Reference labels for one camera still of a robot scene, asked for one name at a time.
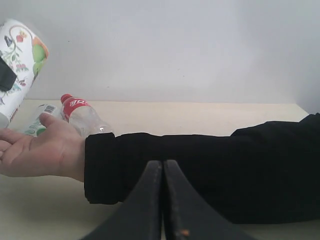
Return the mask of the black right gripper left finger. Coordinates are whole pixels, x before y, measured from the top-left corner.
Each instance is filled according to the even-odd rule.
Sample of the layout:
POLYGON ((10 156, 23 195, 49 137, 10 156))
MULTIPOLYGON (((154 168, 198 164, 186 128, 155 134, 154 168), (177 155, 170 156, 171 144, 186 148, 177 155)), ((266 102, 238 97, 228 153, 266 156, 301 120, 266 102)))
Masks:
POLYGON ((135 188, 120 207, 85 240, 159 240, 162 213, 162 163, 149 161, 135 188))

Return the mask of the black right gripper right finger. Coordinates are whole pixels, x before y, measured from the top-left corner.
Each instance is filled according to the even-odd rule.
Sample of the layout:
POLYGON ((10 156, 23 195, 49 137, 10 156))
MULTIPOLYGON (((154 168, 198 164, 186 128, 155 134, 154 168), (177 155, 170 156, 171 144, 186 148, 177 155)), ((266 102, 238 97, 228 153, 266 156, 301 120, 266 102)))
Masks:
POLYGON ((163 221, 167 240, 252 240, 215 211, 174 160, 163 163, 163 221))

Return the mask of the black sleeved forearm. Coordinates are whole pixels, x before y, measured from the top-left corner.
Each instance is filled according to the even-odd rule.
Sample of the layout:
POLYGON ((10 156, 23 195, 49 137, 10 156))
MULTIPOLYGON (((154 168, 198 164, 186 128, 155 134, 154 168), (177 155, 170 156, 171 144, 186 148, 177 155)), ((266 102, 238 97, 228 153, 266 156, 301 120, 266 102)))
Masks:
POLYGON ((124 201, 149 161, 174 160, 204 200, 236 224, 320 217, 320 116, 268 121, 230 136, 95 134, 85 141, 84 193, 124 201))

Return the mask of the person's open bare hand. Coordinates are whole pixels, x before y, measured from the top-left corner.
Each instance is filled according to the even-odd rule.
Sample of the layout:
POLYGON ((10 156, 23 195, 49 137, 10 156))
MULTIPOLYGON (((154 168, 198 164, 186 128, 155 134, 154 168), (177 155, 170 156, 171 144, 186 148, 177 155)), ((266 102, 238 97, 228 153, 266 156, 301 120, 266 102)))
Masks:
POLYGON ((59 176, 84 181, 85 139, 66 121, 39 117, 45 131, 25 135, 0 130, 0 173, 8 177, 59 176))

